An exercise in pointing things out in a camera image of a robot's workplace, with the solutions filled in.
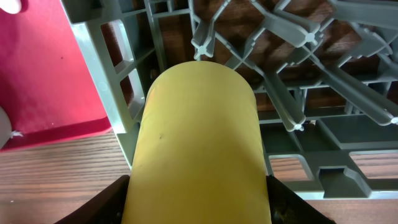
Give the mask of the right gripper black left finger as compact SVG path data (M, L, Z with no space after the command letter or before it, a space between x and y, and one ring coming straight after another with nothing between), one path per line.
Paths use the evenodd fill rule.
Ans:
M121 224L129 179L129 175L122 175L55 224Z

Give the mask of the yellow plastic cup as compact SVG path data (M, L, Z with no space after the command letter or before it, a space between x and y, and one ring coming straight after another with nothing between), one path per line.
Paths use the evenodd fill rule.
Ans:
M254 93L234 70L163 72L144 108L123 223L270 223Z

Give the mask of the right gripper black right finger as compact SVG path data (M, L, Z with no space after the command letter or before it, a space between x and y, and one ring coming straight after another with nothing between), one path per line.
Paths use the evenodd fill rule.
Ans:
M273 175L266 180L272 224L335 224Z

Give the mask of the green bowl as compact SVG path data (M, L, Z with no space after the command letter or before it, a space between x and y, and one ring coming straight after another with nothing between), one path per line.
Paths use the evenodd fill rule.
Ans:
M0 148L2 149L12 137L12 126L8 115L0 107Z

